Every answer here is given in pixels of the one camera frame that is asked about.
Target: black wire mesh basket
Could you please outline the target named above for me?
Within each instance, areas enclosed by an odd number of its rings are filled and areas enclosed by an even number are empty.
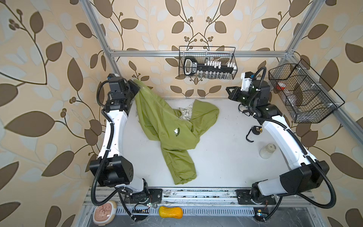
[[[180,46],[179,76],[233,80],[237,73],[235,47]]]
[[[269,80],[295,123],[319,123],[345,103],[304,59],[270,69]]]

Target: wall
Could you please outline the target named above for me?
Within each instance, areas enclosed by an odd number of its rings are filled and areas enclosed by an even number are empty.
[[[285,50],[310,7],[308,0],[290,2],[91,1],[110,48],[133,51],[178,50],[184,45],[205,46],[206,49],[210,46],[233,46],[236,50]],[[255,72],[264,61],[269,68],[277,65],[275,58],[239,58],[237,77],[233,81],[199,81],[178,76],[178,62],[173,58],[123,57],[116,58],[116,61],[123,76],[128,79],[132,75],[143,78],[157,94],[171,98],[200,98],[207,93],[206,98],[226,97],[225,88],[240,84],[238,75],[241,72]]]
[[[342,96],[342,106],[363,127],[363,2],[327,0],[296,50],[296,56],[308,61],[327,83]],[[280,98],[276,104],[291,118]],[[361,212],[363,188],[363,149],[331,115],[319,124],[291,124],[309,151],[325,160],[328,177],[337,193],[332,209],[321,210],[332,227],[363,226]],[[330,194],[324,183],[314,189],[319,203],[327,203]]]
[[[111,67],[77,1],[0,0],[0,23],[0,225],[71,226],[103,141],[95,92]]]

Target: green garment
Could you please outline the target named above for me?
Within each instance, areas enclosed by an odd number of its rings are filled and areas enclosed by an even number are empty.
[[[203,135],[217,121],[219,109],[195,100],[190,121],[180,119],[181,112],[135,80],[140,91],[135,96],[139,122],[150,140],[160,141],[161,150],[174,183],[185,184],[197,177],[187,150],[194,149]]]

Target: yellow bottle gourd-shaped object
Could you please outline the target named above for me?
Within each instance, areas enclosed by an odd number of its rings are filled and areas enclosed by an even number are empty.
[[[180,207],[160,207],[159,215],[162,218],[182,218],[183,210]]]

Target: jacket logo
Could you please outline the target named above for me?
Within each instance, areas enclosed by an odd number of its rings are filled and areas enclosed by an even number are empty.
[[[179,128],[174,129],[175,136],[178,136],[179,135],[179,132],[180,132],[180,129]]]

